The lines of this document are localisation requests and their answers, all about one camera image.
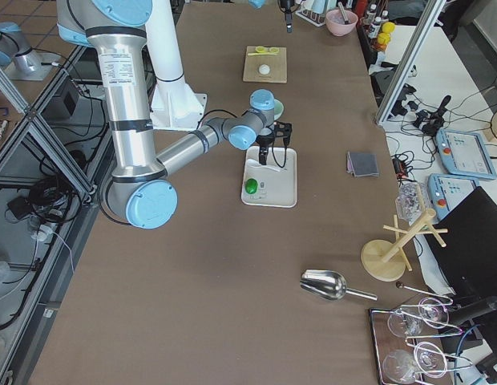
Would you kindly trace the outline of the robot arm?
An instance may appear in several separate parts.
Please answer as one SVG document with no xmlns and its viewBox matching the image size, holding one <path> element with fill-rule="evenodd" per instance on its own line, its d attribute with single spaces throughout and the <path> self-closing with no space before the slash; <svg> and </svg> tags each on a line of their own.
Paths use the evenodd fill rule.
<svg viewBox="0 0 497 385">
<path fill-rule="evenodd" d="M 207 119 L 206 97 L 186 83 L 167 1 L 60 1 L 58 29 L 99 59 L 116 166 L 105 201 L 127 225 L 154 229 L 176 211 L 168 177 L 228 141 L 246 150 L 281 126 L 271 91 L 254 91 L 239 116 Z"/>
<path fill-rule="evenodd" d="M 286 32 L 293 32 L 293 14 L 297 10 L 297 2 L 295 0 L 248 0 L 248 4 L 255 9 L 260 9 L 263 6 L 276 4 L 278 10 L 284 15 Z"/>
</svg>

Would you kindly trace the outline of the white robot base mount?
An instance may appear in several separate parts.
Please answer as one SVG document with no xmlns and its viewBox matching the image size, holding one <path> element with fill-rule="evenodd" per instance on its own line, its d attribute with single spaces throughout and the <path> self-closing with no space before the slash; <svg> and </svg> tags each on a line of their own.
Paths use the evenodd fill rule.
<svg viewBox="0 0 497 385">
<path fill-rule="evenodd" d="M 204 115 L 207 96 L 186 82 L 169 1 L 154 1 L 145 24 L 147 48 L 156 77 L 151 102 L 155 129 L 194 130 Z"/>
</svg>

